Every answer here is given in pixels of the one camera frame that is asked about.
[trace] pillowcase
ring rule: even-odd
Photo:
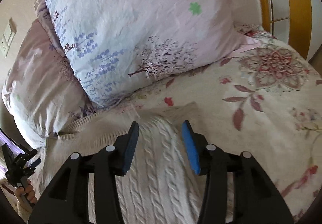
[[[98,108],[254,43],[234,30],[228,0],[45,1],[75,76]]]
[[[38,20],[22,42],[2,99],[32,148],[94,112],[69,62],[54,49]]]
[[[52,19],[50,18],[50,14],[45,0],[36,0],[34,8],[36,16],[44,30],[47,32],[50,42],[62,57],[66,57],[65,52],[60,44],[59,38],[57,37],[54,26],[52,24]]]

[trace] pink flower pattern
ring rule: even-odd
[[[239,62],[253,75],[256,89],[276,86],[300,90],[305,83],[307,68],[288,49],[273,45],[258,47]]]
[[[264,97],[263,97],[263,95],[257,95],[257,99],[259,99],[261,101],[265,100]]]
[[[322,116],[315,109],[297,110],[292,108],[291,115],[295,118],[296,130],[319,130]]]
[[[261,38],[274,38],[274,39],[276,39],[272,34],[270,34],[267,31],[264,31],[264,30],[251,30],[251,31],[247,32],[245,35],[248,37],[257,38],[257,39],[261,39]]]
[[[227,84],[227,83],[231,83],[232,81],[232,77],[231,76],[221,76],[219,78],[219,83],[220,84]]]
[[[173,100],[171,97],[165,97],[164,102],[169,106],[172,107],[174,105]]]

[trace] white screw cap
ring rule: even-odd
[[[107,152],[112,152],[112,151],[114,151],[114,150],[115,150],[115,146],[114,146],[114,145],[108,145],[108,146],[105,148],[105,150],[106,150]]]
[[[75,159],[79,158],[79,154],[78,153],[73,153],[73,154],[70,155],[70,158],[72,160],[75,160]]]
[[[208,144],[208,145],[206,146],[206,148],[207,148],[207,150],[209,150],[209,151],[214,151],[214,150],[216,149],[216,146],[215,146],[215,145],[213,145],[213,144]]]
[[[252,157],[252,154],[250,152],[248,152],[248,151],[244,151],[243,152],[243,157],[247,158],[247,159],[250,159]]]

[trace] finger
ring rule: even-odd
[[[13,192],[16,197],[20,197],[22,194],[25,194],[25,190],[23,187],[16,188],[16,190]]]
[[[26,193],[29,194],[31,191],[33,191],[33,185],[28,185],[28,187],[25,189]]]
[[[30,201],[32,204],[36,204],[38,202],[38,199],[36,197],[33,197]]]
[[[28,196],[27,196],[27,200],[31,201],[34,197],[35,197],[36,193],[35,191],[31,191]]]

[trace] floral bedspread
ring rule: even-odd
[[[120,113],[196,102],[208,142],[250,151],[284,197],[294,220],[322,185],[322,79],[291,46],[260,26],[238,28],[262,46],[134,92]]]

